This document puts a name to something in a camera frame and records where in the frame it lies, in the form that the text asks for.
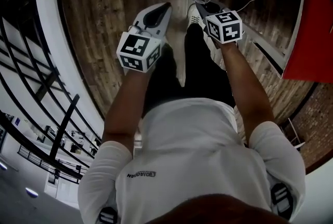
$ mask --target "red surface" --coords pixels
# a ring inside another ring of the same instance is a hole
[[[333,0],[304,0],[300,29],[283,78],[333,83]]]

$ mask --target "ceiling light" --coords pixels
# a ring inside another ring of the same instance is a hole
[[[0,162],[0,168],[3,170],[7,170],[7,166],[2,162]]]
[[[38,197],[38,193],[36,193],[35,191],[29,189],[29,188],[26,188],[25,189],[27,191],[27,194],[31,197],[31,198],[36,198]]]

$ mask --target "shoe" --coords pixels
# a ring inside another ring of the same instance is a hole
[[[202,29],[204,29],[204,24],[202,22],[202,18],[200,16],[200,13],[197,9],[197,6],[195,4],[192,4],[188,11],[187,11],[187,19],[188,19],[188,25],[187,28],[193,24],[193,23],[197,23],[198,25],[200,25],[202,27]]]

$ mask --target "forearm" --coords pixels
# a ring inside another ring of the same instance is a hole
[[[236,44],[221,45],[221,51],[234,99],[249,138],[257,125],[274,120],[270,101]]]
[[[103,142],[112,135],[134,136],[141,118],[150,73],[130,70],[105,118]]]

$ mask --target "pant leg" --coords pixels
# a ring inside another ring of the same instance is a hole
[[[183,98],[183,93],[177,78],[173,50],[169,45],[165,45],[148,84],[142,117],[162,103]]]
[[[185,36],[185,91],[189,97],[205,97],[235,107],[228,75],[210,57],[203,30],[191,24]]]

